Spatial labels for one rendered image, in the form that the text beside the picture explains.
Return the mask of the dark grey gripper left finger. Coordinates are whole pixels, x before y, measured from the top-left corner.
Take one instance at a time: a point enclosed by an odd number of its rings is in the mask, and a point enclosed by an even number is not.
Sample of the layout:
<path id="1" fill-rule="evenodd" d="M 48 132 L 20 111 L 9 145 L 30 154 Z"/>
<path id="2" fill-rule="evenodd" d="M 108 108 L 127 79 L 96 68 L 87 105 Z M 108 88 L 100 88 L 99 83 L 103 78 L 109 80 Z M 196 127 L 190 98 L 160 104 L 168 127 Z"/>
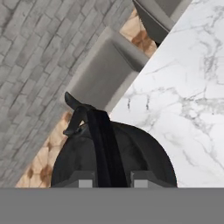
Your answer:
<path id="1" fill-rule="evenodd" d="M 75 171 L 71 177 L 53 187 L 93 188 L 95 187 L 95 173 L 93 171 Z"/>

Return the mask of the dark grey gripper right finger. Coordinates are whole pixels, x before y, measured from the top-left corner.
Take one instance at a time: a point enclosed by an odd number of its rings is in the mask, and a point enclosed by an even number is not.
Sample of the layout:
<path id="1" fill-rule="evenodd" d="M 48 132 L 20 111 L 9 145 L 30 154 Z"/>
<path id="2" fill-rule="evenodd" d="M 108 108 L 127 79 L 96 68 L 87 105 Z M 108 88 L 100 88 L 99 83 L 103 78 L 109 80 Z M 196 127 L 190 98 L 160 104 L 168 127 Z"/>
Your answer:
<path id="1" fill-rule="evenodd" d="M 130 173 L 133 188 L 170 188 L 173 185 L 158 179 L 152 171 L 132 171 Z"/>

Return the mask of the black kettle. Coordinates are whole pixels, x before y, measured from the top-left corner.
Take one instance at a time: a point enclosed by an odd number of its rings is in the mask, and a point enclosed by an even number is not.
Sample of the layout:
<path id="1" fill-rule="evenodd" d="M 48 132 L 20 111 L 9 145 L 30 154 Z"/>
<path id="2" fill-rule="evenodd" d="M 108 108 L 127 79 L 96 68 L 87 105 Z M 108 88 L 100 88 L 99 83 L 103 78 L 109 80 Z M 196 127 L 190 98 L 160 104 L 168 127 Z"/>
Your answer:
<path id="1" fill-rule="evenodd" d="M 67 140 L 52 170 L 51 186 L 67 180 L 75 171 L 94 172 L 95 187 L 131 186 L 130 173 L 152 171 L 176 187 L 172 162 L 162 145 L 135 126 L 109 119 L 107 112 L 77 101 L 65 93 L 72 118 L 63 131 Z"/>

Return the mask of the grey upholstered chair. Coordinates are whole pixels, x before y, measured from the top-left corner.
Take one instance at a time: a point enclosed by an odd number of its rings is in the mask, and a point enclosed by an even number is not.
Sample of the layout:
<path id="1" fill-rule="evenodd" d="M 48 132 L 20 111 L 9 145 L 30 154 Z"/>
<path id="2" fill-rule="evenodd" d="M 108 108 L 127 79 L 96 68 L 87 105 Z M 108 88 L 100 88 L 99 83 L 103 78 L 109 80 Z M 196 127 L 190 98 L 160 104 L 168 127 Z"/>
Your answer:
<path id="1" fill-rule="evenodd" d="M 148 60 L 122 34 L 106 27 L 73 73 L 64 93 L 110 114 Z M 59 103 L 70 110 L 64 93 Z"/>
<path id="2" fill-rule="evenodd" d="M 132 2 L 149 38 L 160 46 L 192 0 L 132 0 Z"/>

